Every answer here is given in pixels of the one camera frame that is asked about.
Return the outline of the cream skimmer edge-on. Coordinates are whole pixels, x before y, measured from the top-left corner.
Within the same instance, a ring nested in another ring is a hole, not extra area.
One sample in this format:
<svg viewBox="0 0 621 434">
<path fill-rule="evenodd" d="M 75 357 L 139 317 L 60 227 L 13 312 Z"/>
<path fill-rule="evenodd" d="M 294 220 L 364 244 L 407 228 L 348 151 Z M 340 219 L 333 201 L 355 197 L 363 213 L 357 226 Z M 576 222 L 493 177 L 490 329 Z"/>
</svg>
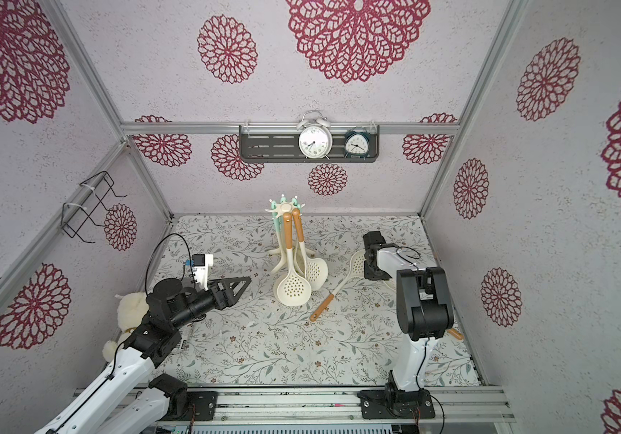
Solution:
<svg viewBox="0 0 621 434">
<path fill-rule="evenodd" d="M 312 286 L 303 278 L 294 267 L 294 240 L 292 239 L 292 214 L 283 215 L 283 229 L 285 236 L 285 252 L 288 263 L 287 274 L 279 280 L 274 296 L 287 307 L 299 307 L 306 304 L 312 294 Z"/>
</svg>

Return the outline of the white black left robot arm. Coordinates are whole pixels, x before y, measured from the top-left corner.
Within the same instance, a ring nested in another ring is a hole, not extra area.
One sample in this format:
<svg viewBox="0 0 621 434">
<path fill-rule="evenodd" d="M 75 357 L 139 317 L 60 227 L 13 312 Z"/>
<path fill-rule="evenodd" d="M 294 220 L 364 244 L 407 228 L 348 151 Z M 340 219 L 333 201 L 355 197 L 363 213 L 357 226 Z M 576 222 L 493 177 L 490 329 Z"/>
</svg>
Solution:
<svg viewBox="0 0 621 434">
<path fill-rule="evenodd" d="M 158 282 L 146 297 L 139 327 L 118 345 L 113 361 L 40 433 L 140 433 L 163 417 L 179 418 L 189 405 L 186 383 L 161 374 L 117 414 L 113 411 L 149 377 L 182 340 L 180 329 L 212 310 L 234 307 L 249 277 L 211 280 L 207 289 L 185 287 L 177 278 Z"/>
</svg>

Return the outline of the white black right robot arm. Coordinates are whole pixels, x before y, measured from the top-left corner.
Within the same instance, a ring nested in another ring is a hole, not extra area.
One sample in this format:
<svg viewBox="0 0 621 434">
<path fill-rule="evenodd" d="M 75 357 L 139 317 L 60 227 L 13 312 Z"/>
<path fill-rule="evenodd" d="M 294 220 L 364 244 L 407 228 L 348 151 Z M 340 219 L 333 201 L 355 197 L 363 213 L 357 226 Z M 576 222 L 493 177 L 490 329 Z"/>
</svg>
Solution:
<svg viewBox="0 0 621 434">
<path fill-rule="evenodd" d="M 395 315 L 404 337 L 388 383 L 415 392 L 438 341 L 453 327 L 451 294 L 444 269 L 414 247 L 389 243 L 380 231 L 363 235 L 364 277 L 395 283 Z"/>
</svg>

